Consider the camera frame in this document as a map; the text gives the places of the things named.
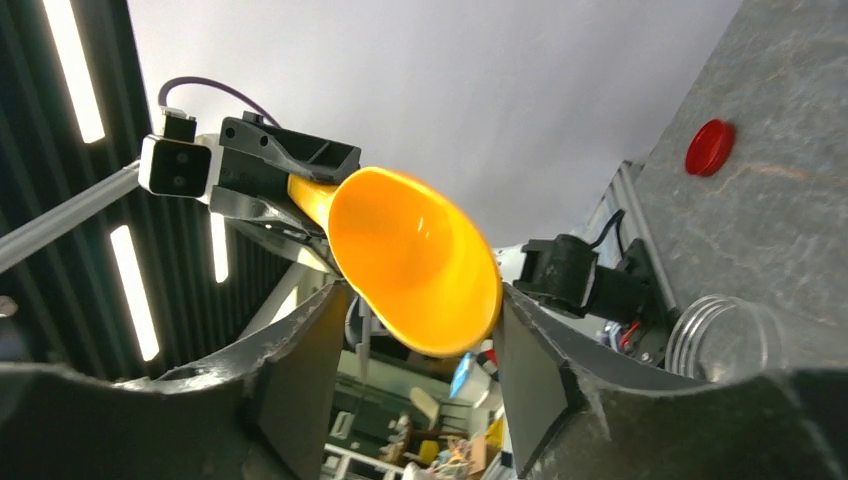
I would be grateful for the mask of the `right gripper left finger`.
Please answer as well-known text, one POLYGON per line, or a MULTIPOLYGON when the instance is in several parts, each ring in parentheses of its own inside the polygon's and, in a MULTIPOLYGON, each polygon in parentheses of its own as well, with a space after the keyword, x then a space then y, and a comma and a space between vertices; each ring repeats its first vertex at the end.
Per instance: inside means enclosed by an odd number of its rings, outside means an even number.
POLYGON ((5 479, 316 479, 348 290, 162 377, 109 383, 57 365, 1 367, 5 479))

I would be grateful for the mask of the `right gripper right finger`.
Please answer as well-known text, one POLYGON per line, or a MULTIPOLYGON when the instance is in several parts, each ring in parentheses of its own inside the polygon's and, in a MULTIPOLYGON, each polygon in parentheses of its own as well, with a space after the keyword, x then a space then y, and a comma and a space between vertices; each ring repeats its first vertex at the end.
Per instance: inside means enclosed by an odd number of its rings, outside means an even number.
POLYGON ((725 384, 616 353, 510 285, 493 332, 521 479, 843 479, 847 374, 725 384))

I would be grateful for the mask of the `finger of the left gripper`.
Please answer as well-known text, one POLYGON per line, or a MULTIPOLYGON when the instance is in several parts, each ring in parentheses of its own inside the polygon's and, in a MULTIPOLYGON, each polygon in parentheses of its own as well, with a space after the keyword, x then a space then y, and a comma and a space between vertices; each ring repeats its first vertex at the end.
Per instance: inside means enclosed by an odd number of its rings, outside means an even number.
POLYGON ((209 195, 209 209, 211 213, 226 218, 263 224, 277 222, 310 237, 325 238, 323 228, 290 199, 275 203, 261 197, 213 186, 209 195))
POLYGON ((359 147, 235 117, 223 119, 220 144, 326 185, 341 184, 361 167, 359 147))

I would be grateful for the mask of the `orange plastic scoop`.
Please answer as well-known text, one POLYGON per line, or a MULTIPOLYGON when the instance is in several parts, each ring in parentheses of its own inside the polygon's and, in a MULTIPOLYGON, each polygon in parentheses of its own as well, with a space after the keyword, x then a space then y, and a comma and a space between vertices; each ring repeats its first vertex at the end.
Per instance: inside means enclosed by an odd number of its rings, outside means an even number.
POLYGON ((323 229, 342 276, 399 342, 454 357, 492 332, 503 296, 499 267, 480 230, 442 194, 380 167, 339 185, 292 175, 287 193, 323 229))

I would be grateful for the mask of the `clear plastic jar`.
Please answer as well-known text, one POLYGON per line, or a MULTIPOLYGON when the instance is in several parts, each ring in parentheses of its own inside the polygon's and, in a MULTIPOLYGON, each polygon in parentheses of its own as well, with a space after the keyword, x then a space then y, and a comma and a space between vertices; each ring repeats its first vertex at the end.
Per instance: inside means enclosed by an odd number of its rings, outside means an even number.
POLYGON ((778 312, 728 295, 707 295, 678 318, 668 340, 665 369, 725 383, 788 365, 778 312))

